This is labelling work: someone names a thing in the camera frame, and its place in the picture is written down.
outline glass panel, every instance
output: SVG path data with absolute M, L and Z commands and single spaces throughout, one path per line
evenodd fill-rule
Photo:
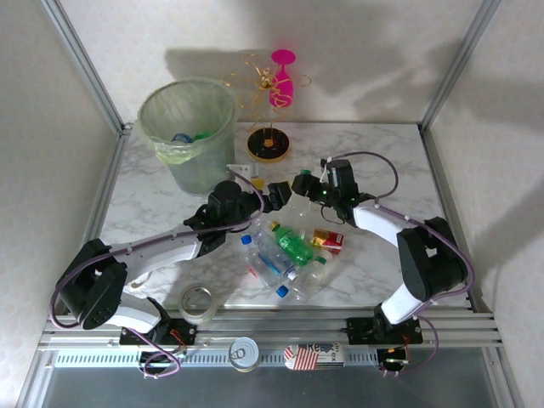
M 423 360 L 428 350 L 412 350 Z M 187 368 L 159 380 L 134 368 L 57 368 L 47 407 L 494 407 L 479 348 L 442 348 L 435 361 L 413 375 L 383 378 L 373 367 L 328 371 L 257 368 Z

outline green soda bottle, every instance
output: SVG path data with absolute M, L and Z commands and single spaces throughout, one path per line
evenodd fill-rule
M 312 248 L 306 245 L 295 231 L 282 227 L 276 222 L 270 224 L 270 228 L 274 231 L 275 241 L 295 264 L 305 266 L 314 258 Z

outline pink wine glass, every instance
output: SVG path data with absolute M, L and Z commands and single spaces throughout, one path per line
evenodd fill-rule
M 294 96 L 294 87 L 286 72 L 286 65 L 295 62 L 297 56 L 288 49 L 276 49 L 271 58 L 280 66 L 280 72 L 275 76 L 275 85 L 270 89 L 269 100 L 274 107 L 286 108 L 292 104 Z

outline plastic bottle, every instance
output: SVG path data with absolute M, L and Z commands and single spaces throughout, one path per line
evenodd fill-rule
M 291 258 L 298 266 L 305 266 L 314 257 L 312 248 L 304 243 L 304 241 L 292 230 L 282 227 L 276 222 L 270 224 L 270 228 L 274 231 L 275 240 L 283 249 L 289 258 Z
M 320 251 L 312 263 L 301 270 L 299 275 L 293 277 L 291 290 L 297 300 L 306 302 L 320 290 L 321 282 L 326 275 L 326 264 L 331 259 L 330 252 Z
M 275 271 L 269 268 L 266 263 L 261 259 L 257 248 L 252 244 L 251 236 L 242 236 L 241 242 L 247 247 L 246 256 L 244 257 L 244 259 L 246 260 L 247 269 L 253 274 L 253 276 L 259 278 L 266 287 L 276 291 L 276 289 L 281 284 L 281 276 L 276 274 Z M 288 289 L 277 289 L 276 291 L 276 293 L 278 293 L 278 296 L 280 296 L 281 298 L 283 298 L 288 292 Z
M 301 173 L 311 172 L 309 170 L 302 170 Z M 289 225 L 302 239 L 305 239 L 307 234 L 311 235 L 311 231 L 315 227 L 313 220 L 310 217 L 310 205 L 311 201 L 308 197 L 302 197 L 301 195 L 292 194 L 287 208 L 282 210 L 285 212 L 283 221 L 286 225 Z
M 263 229 L 256 228 L 251 233 L 251 237 L 258 248 L 261 259 L 271 269 L 275 270 L 276 274 L 287 276 L 297 267 L 289 256 L 276 244 L 274 237 Z

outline clear tape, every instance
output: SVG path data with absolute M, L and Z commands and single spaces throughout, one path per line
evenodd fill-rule
M 197 291 L 198 289 L 203 290 L 210 296 L 210 306 L 205 312 L 201 314 L 192 314 L 186 309 L 184 309 L 184 299 L 191 292 Z M 209 285 L 206 285 L 205 283 L 195 283 L 193 285 L 189 285 L 179 294 L 178 309 L 182 317 L 185 320 L 187 320 L 189 323 L 192 323 L 193 325 L 200 325 L 201 323 L 204 323 L 205 321 L 211 320 L 213 319 L 213 316 L 215 316 L 215 313 L 218 311 L 218 303 L 215 296 L 215 292 Z

